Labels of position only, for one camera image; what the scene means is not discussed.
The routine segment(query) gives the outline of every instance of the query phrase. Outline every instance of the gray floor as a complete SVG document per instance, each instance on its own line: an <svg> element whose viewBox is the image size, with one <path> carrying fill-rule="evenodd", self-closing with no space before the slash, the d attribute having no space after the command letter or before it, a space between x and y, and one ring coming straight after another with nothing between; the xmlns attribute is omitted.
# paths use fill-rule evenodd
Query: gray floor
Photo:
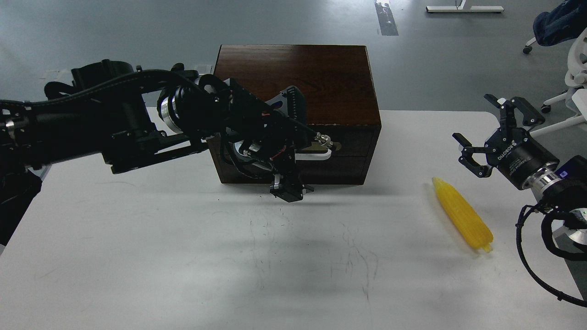
<svg viewBox="0 0 587 330"><path fill-rule="evenodd" d="M485 93L539 107L565 89L571 42L521 51L534 18L560 0L469 1L505 12L427 14L426 5L452 0L392 0L399 36L382 36L374 0L0 1L0 98L42 100L47 80L69 80L58 71L104 58L213 64L229 43L367 45L381 110L495 110ZM558 104L548 123L572 115ZM565 161L587 156L586 134L571 128L539 141Z"/></svg>

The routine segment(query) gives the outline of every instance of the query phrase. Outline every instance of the robotic arm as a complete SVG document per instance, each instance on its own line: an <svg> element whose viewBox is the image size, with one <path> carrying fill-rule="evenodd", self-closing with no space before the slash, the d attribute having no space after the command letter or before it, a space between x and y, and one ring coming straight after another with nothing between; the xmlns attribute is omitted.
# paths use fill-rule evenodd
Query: robotic arm
<svg viewBox="0 0 587 330"><path fill-rule="evenodd" d="M575 156L563 166L559 160L532 138L529 130L517 127L514 110L523 115L523 125L530 130L544 123L544 117L528 101L521 97L511 100L497 99L486 94L485 98L500 110L500 128L483 147L473 147L459 133L453 137L462 146L459 162L478 177L489 177L496 167L517 189L531 188L539 201L535 206L525 206L520 212L517 227L517 248L522 263L536 282L559 300L587 307L587 302L564 294L543 282L530 269L522 250L522 226L535 211L545 215L542 221L542 239L546 248L556 256L574 261L587 261L587 160ZM480 165L473 154L484 154L487 165ZM569 238L582 252L569 252L556 247L552 223L562 220Z"/></svg>
<svg viewBox="0 0 587 330"><path fill-rule="evenodd" d="M200 76L178 63L170 71L136 72L125 62L103 60L72 69L73 86L50 82L48 100L0 100L0 211L24 213L22 196L34 197L41 182L28 168L101 153L112 173L123 173L208 149L205 140L220 136L225 161L244 175L256 165L275 177L271 193L288 202L313 190L303 184L295 151L316 140L332 147L328 136L306 122L305 99L294 86L265 103L234 79ZM161 91L157 110L174 131L158 131L147 113L142 94ZM166 148L189 142L171 151ZM12 235L18 221L9 230ZM2 237L6 244L8 238Z"/></svg>

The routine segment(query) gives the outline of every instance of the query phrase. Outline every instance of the wooden box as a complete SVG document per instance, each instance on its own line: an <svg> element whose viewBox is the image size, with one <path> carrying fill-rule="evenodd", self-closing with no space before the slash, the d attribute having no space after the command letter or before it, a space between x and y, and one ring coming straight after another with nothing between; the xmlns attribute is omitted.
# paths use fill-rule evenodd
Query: wooden box
<svg viewBox="0 0 587 330"><path fill-rule="evenodd" d="M214 74L234 78L261 100L294 85L306 97L308 125L342 148L325 161L297 161L308 184L363 184L381 131L365 46L222 45ZM209 140L222 183L264 183L220 159L220 139ZM253 172L262 173L254 166Z"/></svg>

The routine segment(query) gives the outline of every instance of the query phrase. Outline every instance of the cable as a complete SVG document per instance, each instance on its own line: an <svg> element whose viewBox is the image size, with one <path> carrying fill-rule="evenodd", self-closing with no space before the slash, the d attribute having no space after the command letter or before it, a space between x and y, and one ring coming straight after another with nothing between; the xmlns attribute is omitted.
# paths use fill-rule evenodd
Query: cable
<svg viewBox="0 0 587 330"><path fill-rule="evenodd" d="M243 167L243 164L238 161L237 155L234 153L233 149L230 148L230 146L228 145L228 141L226 140L226 133L223 133L223 132L220 133L220 148L221 148L221 150L220 150L221 158L226 163L230 164L224 156L224 148L226 148L226 151L228 152L228 156L230 157L230 160L232 161L232 165L234 165L242 175L244 175L248 178L251 178L251 179L264 179L265 177L267 177L267 176L259 176L259 175L253 174Z"/></svg>
<svg viewBox="0 0 587 330"><path fill-rule="evenodd" d="M534 273L532 271L532 269L530 269L530 266L528 265L528 261L526 260L526 257L524 255L524 250L522 249L522 227L524 226L524 223L526 222L526 219L530 216L530 214L532 212L534 212L534 210L541 210L542 206L543 206L543 204L541 204L541 203L538 203L534 206L525 205L522 208L522 210L519 212L518 222L515 225L516 226L516 240L515 240L515 242L516 242L516 247L518 248L519 258L522 261L522 264L524 265L524 267L526 268L528 273L530 274L530 276L544 290L555 295L558 300L564 300L566 302L570 302L570 303L577 305L577 306L587 307L587 301L575 298L573 296L570 296L562 291L559 291L559 290L551 287L546 282L544 282L542 279L540 279L540 277L538 277L536 275L536 273Z"/></svg>
<svg viewBox="0 0 587 330"><path fill-rule="evenodd" d="M187 79L186 77L179 75L178 73L166 71L166 70L143 70L141 72L133 72L128 73L126 75L122 75L116 77L114 79L110 79L103 83L100 83L94 87L90 87L85 89L79 93L75 93L69 96L60 97L58 99L52 99L47 101L41 102L18 102L13 100L0 100L0 106L10 107L10 106L34 106L34 107L45 107L45 106L55 106L61 105L64 103L72 102L75 100L85 99L91 95L95 95L97 93L103 92L105 90L123 86L126 84L134 83L134 82L144 82L145 80L156 80L156 83L161 83L163 81L167 83L179 83L179 85L184 87L193 88L196 92L200 92L201 95L204 95L204 92L200 89L198 85L196 85L193 81Z"/></svg>
<svg viewBox="0 0 587 330"><path fill-rule="evenodd" d="M299 121L297 121L291 117L287 117L287 118L290 122L294 123L294 125L299 126L300 128L303 128L305 131L307 131L309 134L311 134L312 138L314 138L316 135L318 135L318 132L311 129L308 125L302 124Z"/></svg>

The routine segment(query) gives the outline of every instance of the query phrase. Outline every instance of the yellow corn cob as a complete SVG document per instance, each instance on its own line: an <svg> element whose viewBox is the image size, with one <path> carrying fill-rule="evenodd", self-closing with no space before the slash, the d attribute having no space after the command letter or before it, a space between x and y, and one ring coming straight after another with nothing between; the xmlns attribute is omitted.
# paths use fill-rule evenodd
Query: yellow corn cob
<svg viewBox="0 0 587 330"><path fill-rule="evenodd" d="M433 177L432 183L444 211L467 243L475 250L483 248L486 252L490 252L493 234L475 210L453 186L441 178Z"/></svg>

